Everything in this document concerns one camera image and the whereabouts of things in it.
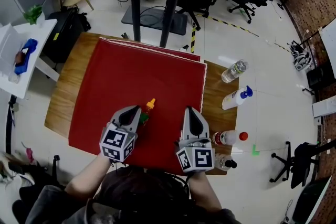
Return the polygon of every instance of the white spray bottle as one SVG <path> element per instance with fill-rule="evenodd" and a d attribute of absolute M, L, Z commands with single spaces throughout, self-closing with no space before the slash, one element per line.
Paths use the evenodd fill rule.
<path fill-rule="evenodd" d="M 246 88 L 240 88 L 238 91 L 230 93 L 224 97 L 222 108 L 227 110 L 239 106 L 246 100 L 247 97 L 251 97 L 252 95 L 253 90 L 249 86 L 246 86 Z"/>

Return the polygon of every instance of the green tape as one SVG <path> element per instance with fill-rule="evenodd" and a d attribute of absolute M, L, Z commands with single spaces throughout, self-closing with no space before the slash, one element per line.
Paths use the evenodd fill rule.
<path fill-rule="evenodd" d="M 252 146 L 252 155 L 258 156 L 260 154 L 260 151 L 256 151 L 256 144 L 253 144 Z"/>

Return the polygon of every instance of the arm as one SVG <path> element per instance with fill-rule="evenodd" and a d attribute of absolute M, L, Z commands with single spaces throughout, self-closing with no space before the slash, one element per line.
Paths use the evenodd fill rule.
<path fill-rule="evenodd" d="M 205 172 L 195 173 L 188 183 L 191 197 L 196 200 L 198 206 L 205 208 L 208 212 L 218 212 L 222 209 Z"/>
<path fill-rule="evenodd" d="M 70 181 L 65 188 L 65 192 L 81 200 L 92 198 L 110 165 L 110 159 L 100 153 L 83 171 Z"/>

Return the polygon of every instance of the orange bottle cap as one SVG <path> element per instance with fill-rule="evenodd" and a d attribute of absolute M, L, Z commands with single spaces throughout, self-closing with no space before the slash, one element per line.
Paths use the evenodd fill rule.
<path fill-rule="evenodd" d="M 242 141 L 247 140 L 248 139 L 248 134 L 246 132 L 240 133 L 239 139 L 242 140 Z"/>
<path fill-rule="evenodd" d="M 155 98 L 152 99 L 152 101 L 148 102 L 146 106 L 150 107 L 151 109 L 154 108 Z"/>

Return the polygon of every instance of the blue spray nozzle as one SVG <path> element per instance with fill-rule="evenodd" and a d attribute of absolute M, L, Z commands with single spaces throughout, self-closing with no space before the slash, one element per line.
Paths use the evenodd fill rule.
<path fill-rule="evenodd" d="M 246 91 L 240 93 L 240 97 L 243 99 L 247 97 L 251 97 L 252 95 L 253 95 L 253 90 L 249 86 L 246 86 Z"/>

